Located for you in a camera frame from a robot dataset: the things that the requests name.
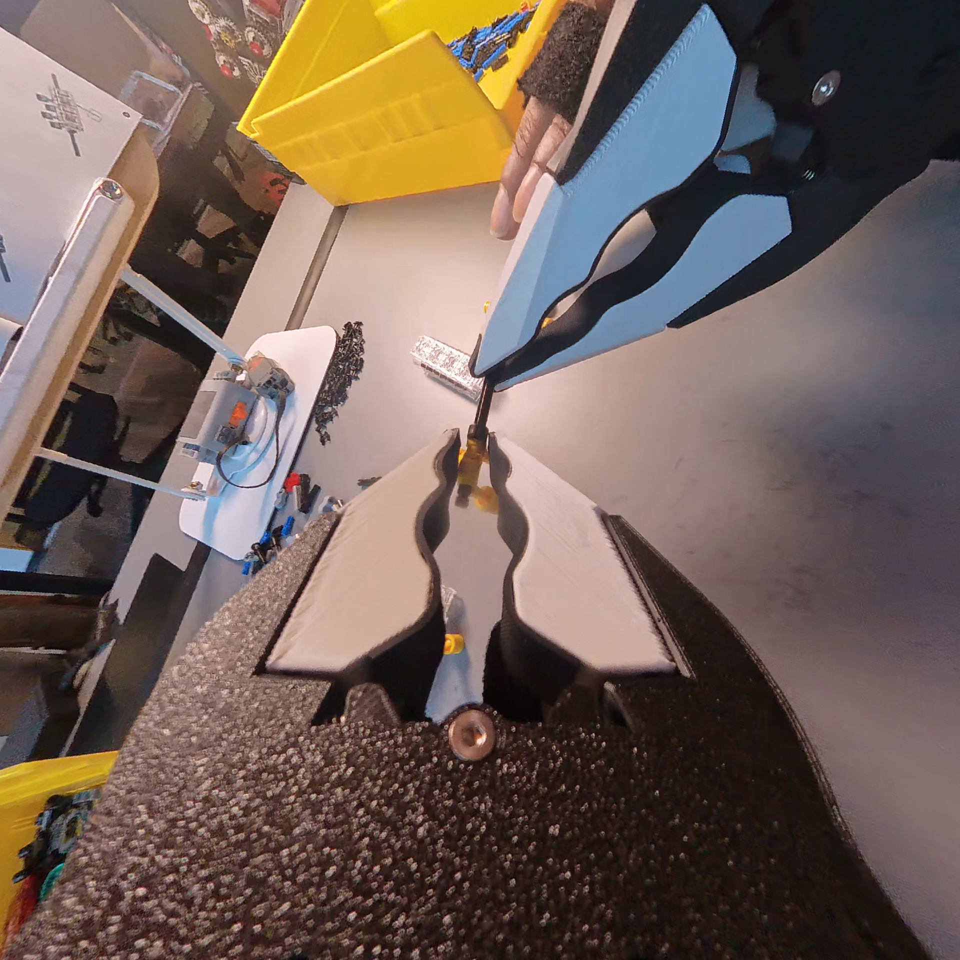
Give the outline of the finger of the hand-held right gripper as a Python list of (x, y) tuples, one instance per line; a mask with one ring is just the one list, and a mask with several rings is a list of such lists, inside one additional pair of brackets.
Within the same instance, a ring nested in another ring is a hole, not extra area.
[(534, 341), (620, 226), (720, 146), (738, 59), (710, 5), (615, 5), (569, 136), (541, 176), (486, 315), (473, 372)]
[(716, 311), (700, 305), (791, 234), (786, 193), (762, 186), (749, 174), (698, 173), (649, 200), (548, 311), (555, 320), (486, 380), (509, 389)]

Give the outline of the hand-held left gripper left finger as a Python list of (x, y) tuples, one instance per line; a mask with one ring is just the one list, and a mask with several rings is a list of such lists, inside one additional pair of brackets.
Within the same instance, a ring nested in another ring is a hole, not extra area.
[(461, 437), (443, 431), (354, 497), (265, 655), (271, 675), (332, 683), (319, 718), (372, 683), (404, 721), (426, 718), (446, 625), (435, 553), (450, 529)]

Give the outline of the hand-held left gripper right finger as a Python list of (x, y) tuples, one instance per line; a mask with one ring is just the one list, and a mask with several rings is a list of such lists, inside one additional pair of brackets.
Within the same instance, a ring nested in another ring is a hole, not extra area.
[(498, 533), (510, 551), (486, 648), (484, 701), (539, 722), (575, 689), (670, 677), (677, 660), (593, 499), (508, 438), (491, 435)]

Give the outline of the grey desk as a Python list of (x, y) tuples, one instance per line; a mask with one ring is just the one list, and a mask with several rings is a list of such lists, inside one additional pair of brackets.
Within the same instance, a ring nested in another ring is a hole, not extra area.
[(500, 516), (449, 509), (466, 653), (320, 721), (258, 663), (318, 517), (160, 677), (20, 958), (958, 958), (958, 166), (786, 280), (516, 386), (493, 447), (608, 515), (686, 665), (491, 709)]

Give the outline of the person's right hand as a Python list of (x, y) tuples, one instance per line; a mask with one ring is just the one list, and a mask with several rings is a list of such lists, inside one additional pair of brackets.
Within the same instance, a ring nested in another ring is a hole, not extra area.
[(510, 241), (517, 236), (537, 184), (570, 129), (570, 122), (551, 103), (527, 99), (490, 212), (494, 238)]

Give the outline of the pile of mixed small bricks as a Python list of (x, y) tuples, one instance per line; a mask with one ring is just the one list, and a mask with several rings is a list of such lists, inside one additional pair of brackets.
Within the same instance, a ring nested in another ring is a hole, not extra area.
[(339, 513), (345, 501), (323, 494), (303, 471), (291, 471), (274, 499), (273, 515), (263, 534), (246, 550), (242, 575), (252, 578), (292, 546), (319, 516)]

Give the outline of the group of blue pins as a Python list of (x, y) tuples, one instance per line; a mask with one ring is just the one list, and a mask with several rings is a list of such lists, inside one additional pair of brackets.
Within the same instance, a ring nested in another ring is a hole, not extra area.
[(523, 2), (485, 27), (473, 27), (447, 43), (447, 49), (475, 82), (507, 66), (510, 54), (534, 19), (540, 3)]

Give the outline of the pile of black pins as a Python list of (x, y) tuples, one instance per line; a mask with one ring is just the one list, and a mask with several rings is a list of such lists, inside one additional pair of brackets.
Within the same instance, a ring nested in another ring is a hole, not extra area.
[(362, 374), (365, 345), (364, 323), (346, 322), (311, 413), (314, 430), (323, 447), (330, 442), (330, 424), (339, 416), (351, 386)]

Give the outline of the grey battery box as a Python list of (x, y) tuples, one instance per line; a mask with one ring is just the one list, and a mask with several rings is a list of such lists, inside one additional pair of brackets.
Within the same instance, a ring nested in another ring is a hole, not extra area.
[(215, 463), (244, 440), (257, 401), (255, 391), (234, 370), (204, 379), (179, 430), (180, 454), (199, 463)]

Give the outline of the grey toy motor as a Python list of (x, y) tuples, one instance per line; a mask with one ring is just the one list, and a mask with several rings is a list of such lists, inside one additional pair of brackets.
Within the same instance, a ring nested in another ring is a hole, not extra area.
[(289, 374), (275, 360), (259, 352), (246, 359), (236, 382), (258, 398), (277, 403), (285, 402), (295, 389)]

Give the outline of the white book stand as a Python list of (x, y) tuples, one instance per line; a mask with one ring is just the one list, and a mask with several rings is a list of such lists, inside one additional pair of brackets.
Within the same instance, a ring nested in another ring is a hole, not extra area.
[(14, 506), (32, 462), (138, 484), (138, 478), (43, 443), (63, 393), (83, 358), (117, 282), (127, 282), (210, 344), (241, 371), (246, 359), (264, 354), (294, 381), (274, 430), (264, 429), (246, 453), (226, 456), (227, 466), (247, 472), (237, 486), (229, 474), (219, 482), (216, 465), (197, 465), (200, 486), (141, 486), (181, 498), (181, 531), (234, 561), (243, 560), (274, 514), (276, 494), (293, 468), (314, 402), (330, 366), (337, 334), (328, 326), (267, 333), (245, 353), (214, 335), (173, 299), (129, 267), (129, 256), (158, 193), (157, 163), (143, 135), (133, 132), (107, 177), (97, 181), (46, 278), (25, 330), (2, 370), (2, 519)]

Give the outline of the yellow plastic bin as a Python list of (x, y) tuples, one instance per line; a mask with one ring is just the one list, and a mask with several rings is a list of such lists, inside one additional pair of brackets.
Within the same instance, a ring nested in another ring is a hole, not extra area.
[(448, 43), (521, 1), (309, 1), (238, 129), (333, 206), (494, 183), (518, 83), (563, 2), (539, 3), (502, 69), (475, 81)]
[(17, 937), (5, 932), (8, 910), (14, 899), (13, 875), (19, 868), (18, 852), (36, 833), (35, 821), (47, 800), (94, 787), (104, 788), (116, 762), (117, 751), (20, 763), (1, 773), (1, 946), (6, 954)]

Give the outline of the pile of red black beams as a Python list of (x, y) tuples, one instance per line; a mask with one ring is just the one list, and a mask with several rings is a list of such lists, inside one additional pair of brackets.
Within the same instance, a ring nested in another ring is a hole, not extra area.
[(19, 868), (11, 879), (13, 900), (6, 915), (7, 935), (16, 935), (49, 895), (102, 794), (102, 787), (94, 787), (47, 799), (34, 821), (33, 839), (17, 854)]

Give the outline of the black toy engine box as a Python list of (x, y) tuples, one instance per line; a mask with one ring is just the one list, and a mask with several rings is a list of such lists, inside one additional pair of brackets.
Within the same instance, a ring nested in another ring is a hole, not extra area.
[(259, 86), (305, 1), (187, 1), (228, 79)]

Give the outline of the instruction booklet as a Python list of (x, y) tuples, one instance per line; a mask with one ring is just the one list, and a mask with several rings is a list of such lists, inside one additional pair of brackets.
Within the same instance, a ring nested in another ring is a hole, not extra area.
[(25, 323), (141, 116), (1, 30), (1, 312)]

